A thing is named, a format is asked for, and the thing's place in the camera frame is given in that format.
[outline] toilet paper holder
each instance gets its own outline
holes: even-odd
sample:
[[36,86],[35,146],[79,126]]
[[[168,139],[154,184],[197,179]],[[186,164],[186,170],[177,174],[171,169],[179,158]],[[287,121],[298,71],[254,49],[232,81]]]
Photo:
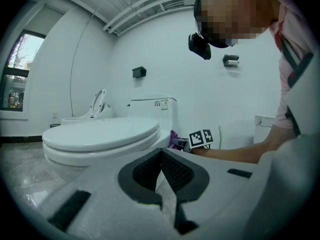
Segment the toilet paper holder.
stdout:
[[226,68],[237,68],[239,63],[238,60],[239,60],[238,55],[228,55],[228,54],[225,54],[222,59],[223,65]]

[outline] wall-mounted holder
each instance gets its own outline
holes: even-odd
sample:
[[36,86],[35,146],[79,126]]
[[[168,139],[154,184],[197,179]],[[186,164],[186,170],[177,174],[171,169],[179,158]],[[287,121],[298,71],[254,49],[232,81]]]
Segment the wall-mounted holder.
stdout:
[[146,74],[147,70],[143,66],[132,69],[133,78],[142,78],[145,77]]
[[237,68],[238,67],[238,64],[239,64],[239,56],[238,55],[228,55],[228,54],[225,54],[223,56],[223,65],[226,67],[226,68]]

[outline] pink shirt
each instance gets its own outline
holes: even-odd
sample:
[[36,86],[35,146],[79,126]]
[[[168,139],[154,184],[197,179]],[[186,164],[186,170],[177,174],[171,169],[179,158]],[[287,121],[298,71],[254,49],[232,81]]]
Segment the pink shirt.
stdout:
[[[307,53],[314,54],[318,47],[318,42],[313,36],[308,23],[304,18],[298,14],[292,12],[283,4],[280,5],[279,19],[269,27],[270,32],[274,36],[276,46],[281,51],[281,38],[284,36],[291,44],[292,49],[295,51],[298,58],[301,60]],[[291,119],[286,118],[287,104],[284,100],[286,93],[290,90],[288,86],[288,76],[293,69],[288,61],[281,54],[279,60],[279,71],[281,81],[281,98],[280,104],[277,110],[277,114],[274,120],[274,125],[292,129],[293,123]]]

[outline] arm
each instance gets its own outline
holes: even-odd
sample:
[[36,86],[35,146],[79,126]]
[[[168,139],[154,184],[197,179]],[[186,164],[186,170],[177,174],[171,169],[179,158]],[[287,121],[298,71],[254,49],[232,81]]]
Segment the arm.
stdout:
[[263,142],[230,150],[198,147],[193,149],[193,153],[207,158],[257,164],[264,153],[278,149],[281,144],[295,137],[293,129],[273,125]]

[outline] marble floor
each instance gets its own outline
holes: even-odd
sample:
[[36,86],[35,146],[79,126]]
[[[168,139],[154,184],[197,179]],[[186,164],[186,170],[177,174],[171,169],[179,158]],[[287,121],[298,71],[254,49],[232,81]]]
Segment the marble floor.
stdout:
[[42,142],[2,144],[0,174],[13,198],[37,212],[39,204],[65,183],[48,167]]

